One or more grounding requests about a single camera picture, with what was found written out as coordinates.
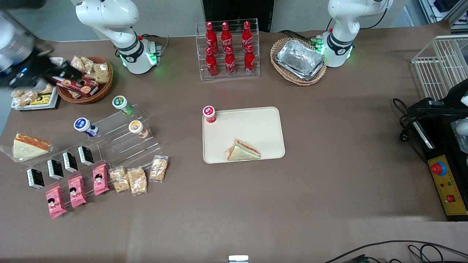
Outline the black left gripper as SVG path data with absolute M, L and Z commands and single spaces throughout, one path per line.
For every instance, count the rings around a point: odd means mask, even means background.
M 424 100 L 423 106 L 417 107 L 418 114 L 441 115 L 455 118 L 466 118 L 468 80 L 463 80 L 452 87 L 447 95 L 440 100 L 429 97 Z

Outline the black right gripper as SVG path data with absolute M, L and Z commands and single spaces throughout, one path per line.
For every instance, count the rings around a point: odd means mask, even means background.
M 52 77 L 79 80 L 82 76 L 83 73 L 67 61 L 55 65 L 48 55 L 40 55 L 40 50 L 35 47 L 28 58 L 1 73 L 0 86 L 2 88 L 33 87 L 40 79 L 52 84 Z

